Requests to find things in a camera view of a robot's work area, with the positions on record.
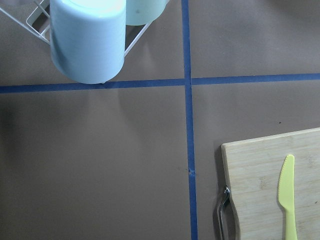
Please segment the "bamboo cutting board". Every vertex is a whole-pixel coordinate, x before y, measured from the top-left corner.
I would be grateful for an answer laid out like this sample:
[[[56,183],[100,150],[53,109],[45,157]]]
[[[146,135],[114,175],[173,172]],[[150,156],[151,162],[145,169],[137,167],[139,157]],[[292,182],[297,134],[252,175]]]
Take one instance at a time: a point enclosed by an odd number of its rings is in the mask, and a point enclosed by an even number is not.
[[[282,240],[285,210],[278,184],[287,155],[293,155],[297,237],[320,237],[320,130],[265,136],[221,146],[226,184],[238,240]]]

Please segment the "light green cup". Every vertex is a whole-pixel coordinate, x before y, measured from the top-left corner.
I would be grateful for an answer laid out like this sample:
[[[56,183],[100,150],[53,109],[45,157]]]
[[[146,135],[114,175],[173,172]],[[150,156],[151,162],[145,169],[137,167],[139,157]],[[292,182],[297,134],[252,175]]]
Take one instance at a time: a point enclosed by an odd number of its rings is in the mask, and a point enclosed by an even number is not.
[[[168,0],[127,0],[126,25],[142,26],[156,20],[165,10]]]

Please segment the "light blue cup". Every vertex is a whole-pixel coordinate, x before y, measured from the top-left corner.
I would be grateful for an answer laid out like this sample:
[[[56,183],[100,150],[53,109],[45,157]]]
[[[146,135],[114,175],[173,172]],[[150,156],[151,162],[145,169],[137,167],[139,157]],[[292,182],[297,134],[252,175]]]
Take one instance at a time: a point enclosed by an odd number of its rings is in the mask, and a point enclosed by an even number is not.
[[[126,1],[51,0],[50,52],[56,68],[83,84],[114,78],[125,58]]]

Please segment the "yellow plastic knife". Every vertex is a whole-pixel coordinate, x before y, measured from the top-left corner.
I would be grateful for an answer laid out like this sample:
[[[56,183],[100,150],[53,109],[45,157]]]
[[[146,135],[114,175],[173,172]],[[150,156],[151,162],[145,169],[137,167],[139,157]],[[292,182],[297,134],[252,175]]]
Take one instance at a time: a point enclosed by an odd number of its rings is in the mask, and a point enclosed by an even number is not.
[[[285,157],[278,181],[278,202],[285,211],[285,239],[297,240],[295,216],[295,157]]]

